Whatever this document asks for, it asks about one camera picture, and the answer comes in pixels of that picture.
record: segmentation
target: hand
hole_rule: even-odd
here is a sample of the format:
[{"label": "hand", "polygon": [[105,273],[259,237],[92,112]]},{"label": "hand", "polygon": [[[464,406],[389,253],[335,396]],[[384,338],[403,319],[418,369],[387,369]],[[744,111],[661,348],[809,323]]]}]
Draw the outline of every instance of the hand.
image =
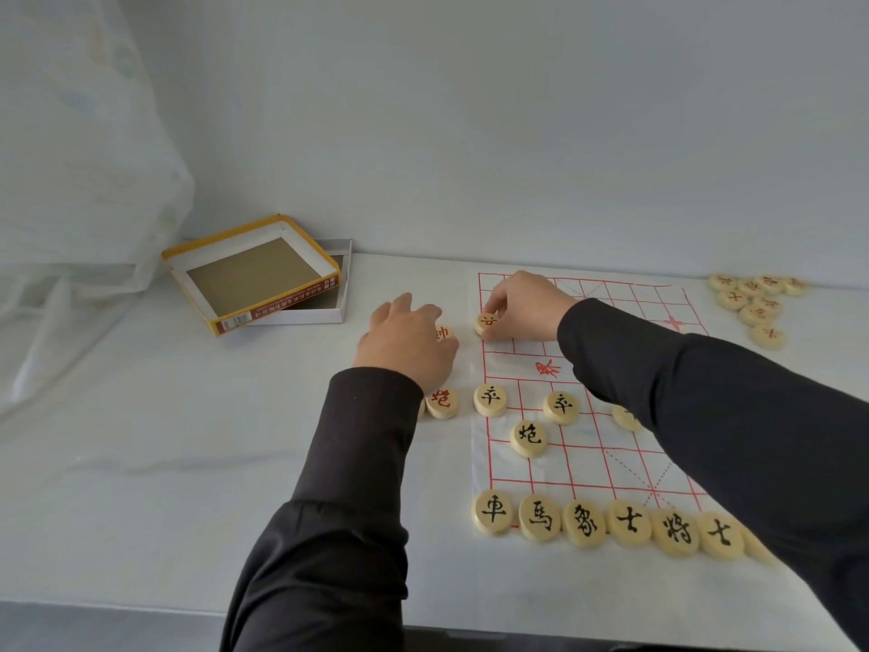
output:
[{"label": "hand", "polygon": [[576,300],[544,276],[519,270],[494,287],[483,313],[500,318],[483,340],[557,340],[558,325]]},{"label": "hand", "polygon": [[443,386],[453,371],[459,341],[438,341],[435,322],[440,307],[425,304],[410,310],[410,293],[394,302],[384,302],[371,314],[371,326],[356,346],[353,367],[370,366],[394,370],[420,385],[430,394]]}]

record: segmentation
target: black character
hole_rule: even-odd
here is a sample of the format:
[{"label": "black character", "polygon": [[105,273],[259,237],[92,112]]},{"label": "black character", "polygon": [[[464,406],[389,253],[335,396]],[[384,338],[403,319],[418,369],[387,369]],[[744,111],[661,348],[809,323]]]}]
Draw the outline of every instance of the black character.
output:
[{"label": "black character", "polygon": [[552,530],[552,517],[546,514],[546,510],[543,509],[543,502],[535,501],[535,517],[537,519],[529,519],[528,522],[531,524],[543,524],[544,527],[549,531]]},{"label": "black character", "polygon": [[591,512],[578,505],[573,511],[573,518],[579,525],[579,529],[583,535],[585,537],[592,537],[592,533],[597,530],[597,524],[594,523]]},{"label": "black character", "polygon": [[542,439],[537,438],[537,428],[533,423],[528,423],[527,426],[519,428],[519,438],[528,439],[528,443],[543,443]]},{"label": "black character", "polygon": [[634,519],[639,519],[642,517],[638,512],[634,512],[634,509],[630,506],[627,507],[627,515],[624,517],[616,517],[620,522],[627,522],[627,530],[633,531],[634,533],[639,533],[636,526],[634,525]]},{"label": "black character", "polygon": [[498,498],[497,494],[492,494],[492,498],[488,500],[486,505],[489,506],[489,510],[483,510],[483,515],[491,515],[492,522],[494,522],[494,518],[496,515],[506,515],[506,510],[504,509],[504,504],[501,503],[501,499]]},{"label": "black character", "polygon": [[487,388],[480,397],[486,399],[486,405],[491,405],[492,401],[501,399],[501,397],[495,392],[494,387]]},{"label": "black character", "polygon": [[673,516],[664,517],[664,528],[667,529],[667,537],[672,537],[677,542],[681,538],[685,544],[691,544],[688,522],[683,522],[679,514],[673,513]]},{"label": "black character", "polygon": [[719,536],[719,537],[721,537],[721,544],[723,544],[725,547],[729,547],[729,546],[731,545],[731,542],[730,542],[726,537],[724,537],[724,532],[725,532],[728,528],[730,528],[730,526],[727,525],[727,524],[722,524],[721,521],[720,521],[719,519],[717,519],[717,518],[713,519],[713,521],[715,522],[715,526],[716,526],[716,528],[715,528],[715,530],[713,530],[713,531],[707,531],[707,533],[708,533],[710,536]]},{"label": "black character", "polygon": [[561,414],[568,413],[568,407],[572,407],[572,403],[568,403],[568,399],[564,397],[564,394],[558,394],[558,397],[555,399],[555,408],[561,410]]}]

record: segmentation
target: forearm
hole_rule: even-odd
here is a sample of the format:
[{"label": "forearm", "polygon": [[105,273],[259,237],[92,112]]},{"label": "forearm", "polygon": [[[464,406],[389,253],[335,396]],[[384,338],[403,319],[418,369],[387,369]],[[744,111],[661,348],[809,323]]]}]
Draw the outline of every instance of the forearm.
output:
[{"label": "forearm", "polygon": [[401,648],[401,479],[421,398],[393,371],[332,378],[293,498],[245,564],[222,650]]},{"label": "forearm", "polygon": [[869,644],[869,404],[594,300],[571,308],[558,336],[577,379],[637,416]]}]

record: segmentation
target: cardboard box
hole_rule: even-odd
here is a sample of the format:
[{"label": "cardboard box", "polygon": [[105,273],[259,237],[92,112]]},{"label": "cardboard box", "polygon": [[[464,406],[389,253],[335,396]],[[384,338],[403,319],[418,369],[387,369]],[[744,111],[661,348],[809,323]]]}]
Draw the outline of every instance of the cardboard box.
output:
[{"label": "cardboard box", "polygon": [[215,336],[338,289],[338,263],[289,217],[275,215],[162,253]]},{"label": "cardboard box", "polygon": [[344,322],[347,313],[347,290],[350,277],[350,259],[353,240],[316,240],[327,254],[341,266],[341,285],[315,295],[304,302],[293,304],[272,316],[260,318],[253,325],[312,325],[326,322]]}]

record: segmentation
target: white wall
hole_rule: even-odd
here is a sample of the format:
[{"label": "white wall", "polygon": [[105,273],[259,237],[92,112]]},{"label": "white wall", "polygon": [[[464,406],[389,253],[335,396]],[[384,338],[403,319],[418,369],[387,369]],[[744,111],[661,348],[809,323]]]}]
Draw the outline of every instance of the white wall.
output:
[{"label": "white wall", "polygon": [[869,286],[869,0],[121,2],[192,235]]}]

